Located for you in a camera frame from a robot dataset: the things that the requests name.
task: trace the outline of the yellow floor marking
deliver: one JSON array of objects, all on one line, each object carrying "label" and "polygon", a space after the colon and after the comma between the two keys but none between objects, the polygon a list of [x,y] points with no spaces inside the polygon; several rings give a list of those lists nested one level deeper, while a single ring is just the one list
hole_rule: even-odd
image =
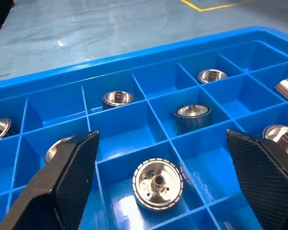
[{"label": "yellow floor marking", "polygon": [[198,6],[195,6],[194,4],[188,2],[188,0],[181,0],[181,2],[184,2],[184,3],[187,4],[188,6],[194,8],[195,10],[197,10],[197,11],[199,11],[199,12],[203,12],[203,11],[217,10],[217,9],[226,8],[226,7],[230,7],[230,6],[241,5],[241,4],[245,4],[245,3],[251,2],[251,0],[246,0],[246,1],[243,1],[243,2],[237,2],[237,3],[233,3],[233,4],[228,4],[228,5],[210,7],[210,8],[205,8],[205,9],[202,9],[202,8],[199,8]]}]

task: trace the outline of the blue plastic tray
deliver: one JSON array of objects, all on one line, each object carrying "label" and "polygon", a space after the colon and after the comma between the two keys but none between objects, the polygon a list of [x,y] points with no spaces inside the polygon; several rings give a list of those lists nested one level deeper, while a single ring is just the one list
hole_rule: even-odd
[{"label": "blue plastic tray", "polygon": [[[196,76],[204,69],[230,77],[202,85]],[[0,118],[21,128],[0,140],[0,221],[54,142],[97,129],[82,230],[261,229],[240,191],[225,131],[261,135],[268,125],[288,125],[288,102],[273,90],[287,77],[288,35],[252,27],[0,81]],[[114,90],[136,102],[102,111],[102,95]],[[213,124],[177,136],[173,111],[189,103],[210,106]],[[134,170],[153,157],[174,162],[185,179],[183,198],[164,215],[138,208],[132,192]]]}]

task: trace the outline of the table surface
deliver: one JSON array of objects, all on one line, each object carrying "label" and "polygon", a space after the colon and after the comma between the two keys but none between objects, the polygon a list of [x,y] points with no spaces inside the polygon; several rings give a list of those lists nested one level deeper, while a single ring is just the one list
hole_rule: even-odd
[{"label": "table surface", "polygon": [[18,0],[0,30],[0,80],[253,25],[288,33],[288,0],[188,3]]}]

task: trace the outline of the yellow line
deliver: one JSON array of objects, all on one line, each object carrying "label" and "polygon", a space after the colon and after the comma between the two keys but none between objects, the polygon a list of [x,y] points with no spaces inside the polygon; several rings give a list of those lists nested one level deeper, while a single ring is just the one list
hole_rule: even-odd
[{"label": "yellow line", "polygon": [[230,6],[237,6],[237,5],[241,5],[241,4],[245,4],[245,3],[249,3],[251,2],[251,0],[246,0],[243,2],[237,2],[237,3],[233,3],[233,4],[228,4],[228,5],[222,5],[222,6],[216,6],[216,7],[210,7],[210,8],[199,8],[195,5],[193,5],[192,3],[188,2],[188,0],[181,0],[182,2],[184,2],[185,4],[189,5],[190,7],[194,8],[195,10],[198,10],[199,12],[203,12],[203,11],[212,11],[212,10],[217,10],[217,9],[221,9],[221,8],[226,8],[226,7],[230,7]]},{"label": "yellow line", "polygon": [[189,5],[190,7],[194,8],[195,10],[198,10],[199,12],[202,11],[199,7],[193,5],[192,3],[188,2],[187,0],[181,0],[181,2],[184,2],[185,4]]}]

